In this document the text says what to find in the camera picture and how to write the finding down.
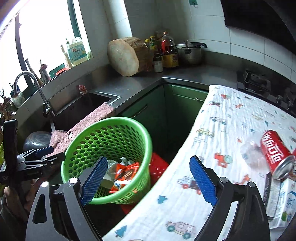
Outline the person's left hand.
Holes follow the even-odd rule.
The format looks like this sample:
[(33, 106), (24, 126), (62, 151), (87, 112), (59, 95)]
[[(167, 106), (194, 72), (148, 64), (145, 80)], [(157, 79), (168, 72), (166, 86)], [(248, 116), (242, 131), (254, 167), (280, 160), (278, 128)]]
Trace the person's left hand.
[(6, 205), (9, 211), (21, 221), (27, 222), (36, 193), (44, 180), (42, 178), (31, 180), (31, 188), (25, 196), (25, 204), (22, 204), (17, 191), (11, 187), (4, 188)]

